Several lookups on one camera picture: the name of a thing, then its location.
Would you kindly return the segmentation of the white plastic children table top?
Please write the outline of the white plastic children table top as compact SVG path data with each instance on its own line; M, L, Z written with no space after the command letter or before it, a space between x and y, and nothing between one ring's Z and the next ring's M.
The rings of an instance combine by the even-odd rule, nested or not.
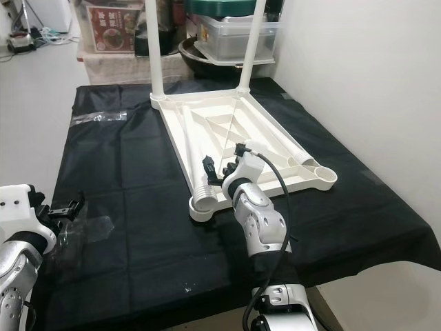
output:
M167 132L172 139L174 151L189 186L189 166L186 164L185 133L181 127L181 108L189 106L193 112L196 128L201 130L202 151L214 159L218 177L223 177L221 170L227 163L233 163L236 144L246 144L248 148L265 155L283 177L290 192L315 188L328 190L337 182L337 174L331 168L289 165L289 154L283 150L277 140L259 122L253 111L246 105L256 106L259 102L250 94L239 94L236 90L217 90L210 92L184 92L167 94L161 101L160 114L163 116ZM211 219L214 212L231 207L220 186L213 185L218 203L214 211L197 212L188 201L189 216L193 221L204 223Z

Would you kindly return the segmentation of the clear tape cross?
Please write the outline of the clear tape cross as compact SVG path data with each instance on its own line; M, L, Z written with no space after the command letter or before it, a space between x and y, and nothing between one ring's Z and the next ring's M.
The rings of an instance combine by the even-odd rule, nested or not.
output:
M58 234L61 247L80 247L107 239L114 230L110 217L75 218L65 220Z

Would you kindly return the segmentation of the black tablecloth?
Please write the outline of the black tablecloth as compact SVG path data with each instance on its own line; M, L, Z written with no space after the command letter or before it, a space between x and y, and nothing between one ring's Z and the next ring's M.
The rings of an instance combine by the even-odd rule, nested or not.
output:
M54 204L80 194L88 218L109 221L70 267L42 271L35 331L160 331L243 307L254 287L245 235L231 210L209 223L189 217L190 197L150 86L79 86L72 114L124 113L68 130ZM441 272L441 245L427 221L273 79L253 97L339 177L328 190L274 199L290 224L289 247L306 286L407 261Z

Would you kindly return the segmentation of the clear tape strip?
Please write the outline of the clear tape strip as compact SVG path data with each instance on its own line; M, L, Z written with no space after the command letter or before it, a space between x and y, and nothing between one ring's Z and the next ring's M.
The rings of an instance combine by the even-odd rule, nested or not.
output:
M77 114L70 119L70 127L90 122L116 122L126 121L127 119L128 113L126 111L92 112L87 114Z

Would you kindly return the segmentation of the black wok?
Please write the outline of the black wok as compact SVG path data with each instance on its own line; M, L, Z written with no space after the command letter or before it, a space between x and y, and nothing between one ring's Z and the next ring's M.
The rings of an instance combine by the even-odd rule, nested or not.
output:
M196 36L188 37L178 45L178 52L196 79L234 80L240 78L243 66L219 66L205 58L204 54L194 46Z

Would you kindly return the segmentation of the clear plastic food container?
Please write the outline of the clear plastic food container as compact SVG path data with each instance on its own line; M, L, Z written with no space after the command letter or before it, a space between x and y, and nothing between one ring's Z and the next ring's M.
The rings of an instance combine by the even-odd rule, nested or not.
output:
M252 17L229 18L227 21L194 15L196 41L194 46L203 56L218 66L239 66L245 62ZM263 22L253 63L269 64L274 62L274 44L279 22Z

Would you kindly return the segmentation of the dark plastic bag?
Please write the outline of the dark plastic bag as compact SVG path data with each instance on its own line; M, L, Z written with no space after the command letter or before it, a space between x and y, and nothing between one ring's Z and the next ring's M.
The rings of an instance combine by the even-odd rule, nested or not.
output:
M183 0L156 0L158 44L163 56L176 53L178 44L185 38L183 28ZM141 8L136 22L134 53L136 57L149 57L149 34L146 13Z

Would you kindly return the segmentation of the white appliance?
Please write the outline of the white appliance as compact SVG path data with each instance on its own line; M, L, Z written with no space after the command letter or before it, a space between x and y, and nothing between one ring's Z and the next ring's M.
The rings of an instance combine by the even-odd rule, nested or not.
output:
M55 32L69 32L73 15L70 0L28 0L37 26L47 26Z

